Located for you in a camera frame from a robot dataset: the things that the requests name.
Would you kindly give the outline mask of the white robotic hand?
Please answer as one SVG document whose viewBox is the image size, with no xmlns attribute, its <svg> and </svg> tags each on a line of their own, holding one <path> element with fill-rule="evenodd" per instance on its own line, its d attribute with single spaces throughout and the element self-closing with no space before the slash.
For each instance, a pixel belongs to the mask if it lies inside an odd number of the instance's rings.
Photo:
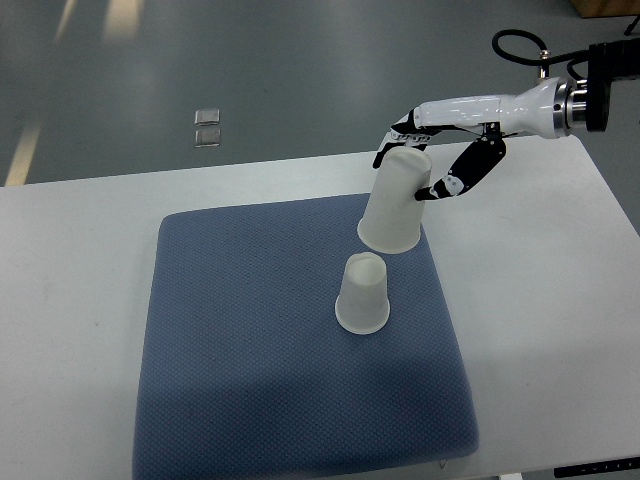
<svg viewBox="0 0 640 480">
<path fill-rule="evenodd" d="M 372 167 L 378 169 L 386 153 L 396 147 L 424 151 L 430 134 L 420 127 L 455 127 L 474 133 L 498 125 L 500 132 L 521 132 L 545 139 L 568 136 L 586 125 L 587 82 L 548 78 L 519 95 L 484 95 L 425 102 L 394 123 L 384 136 Z M 439 200 L 467 193 L 505 157 L 500 135 L 481 136 L 470 143 L 447 173 L 433 185 L 419 189 L 416 201 Z"/>
</svg>

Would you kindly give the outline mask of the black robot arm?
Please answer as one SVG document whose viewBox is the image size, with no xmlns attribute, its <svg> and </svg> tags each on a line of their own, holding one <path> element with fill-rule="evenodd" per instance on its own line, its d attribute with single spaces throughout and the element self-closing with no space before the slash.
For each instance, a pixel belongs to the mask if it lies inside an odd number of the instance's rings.
<svg viewBox="0 0 640 480">
<path fill-rule="evenodd" d="M 520 95 L 484 95 L 428 101 L 394 123 L 376 153 L 373 166 L 395 147 L 425 150 L 431 137 L 444 131 L 465 131 L 476 138 L 429 187 L 418 189 L 418 201 L 462 195 L 506 156 L 505 140 L 522 132 L 544 139 L 571 135 L 576 128 L 606 130 L 611 86 L 639 77 L 636 39 L 592 44 L 588 48 L 550 55 L 537 35 L 518 29 L 497 32 L 492 48 L 501 58 L 538 71 L 535 87 Z"/>
</svg>

